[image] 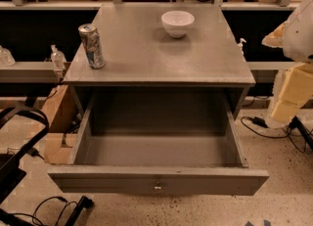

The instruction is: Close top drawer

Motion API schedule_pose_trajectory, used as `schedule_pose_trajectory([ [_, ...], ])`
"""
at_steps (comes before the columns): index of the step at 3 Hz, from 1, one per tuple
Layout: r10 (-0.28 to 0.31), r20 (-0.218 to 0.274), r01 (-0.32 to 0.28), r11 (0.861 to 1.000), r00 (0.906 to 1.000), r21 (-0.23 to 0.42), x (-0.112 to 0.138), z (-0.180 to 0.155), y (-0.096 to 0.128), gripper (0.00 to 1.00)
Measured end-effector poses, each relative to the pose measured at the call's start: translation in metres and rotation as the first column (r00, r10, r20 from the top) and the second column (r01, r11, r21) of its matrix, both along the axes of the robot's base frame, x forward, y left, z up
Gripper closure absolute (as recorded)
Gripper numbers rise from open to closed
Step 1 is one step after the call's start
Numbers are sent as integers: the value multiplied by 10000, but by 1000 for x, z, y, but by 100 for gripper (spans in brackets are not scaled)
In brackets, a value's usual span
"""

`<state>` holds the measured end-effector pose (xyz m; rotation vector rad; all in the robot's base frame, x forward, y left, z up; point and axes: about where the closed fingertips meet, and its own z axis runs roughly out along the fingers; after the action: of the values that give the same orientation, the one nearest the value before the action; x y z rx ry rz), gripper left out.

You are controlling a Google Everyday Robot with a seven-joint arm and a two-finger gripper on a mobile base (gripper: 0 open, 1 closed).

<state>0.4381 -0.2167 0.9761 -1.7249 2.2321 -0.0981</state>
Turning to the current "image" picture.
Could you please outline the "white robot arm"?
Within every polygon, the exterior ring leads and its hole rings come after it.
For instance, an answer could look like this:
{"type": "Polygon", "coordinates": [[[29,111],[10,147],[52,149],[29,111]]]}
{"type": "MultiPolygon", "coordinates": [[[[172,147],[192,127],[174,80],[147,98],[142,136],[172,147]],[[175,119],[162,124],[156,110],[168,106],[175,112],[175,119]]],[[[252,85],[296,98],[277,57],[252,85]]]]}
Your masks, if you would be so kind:
{"type": "Polygon", "coordinates": [[[288,125],[313,96],[313,0],[303,0],[288,19],[266,35],[262,44],[282,48],[295,61],[280,69],[273,86],[265,122],[271,128],[288,125]]]}

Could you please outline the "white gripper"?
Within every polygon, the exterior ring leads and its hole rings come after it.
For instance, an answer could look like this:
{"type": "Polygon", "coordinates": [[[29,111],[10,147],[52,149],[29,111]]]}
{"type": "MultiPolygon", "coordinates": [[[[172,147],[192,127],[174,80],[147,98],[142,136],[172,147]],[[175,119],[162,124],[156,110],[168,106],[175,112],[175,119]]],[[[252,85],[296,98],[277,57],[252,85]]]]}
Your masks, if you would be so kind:
{"type": "Polygon", "coordinates": [[[283,48],[295,62],[313,62],[313,0],[303,0],[288,19],[267,34],[261,42],[270,48],[283,48]]]}

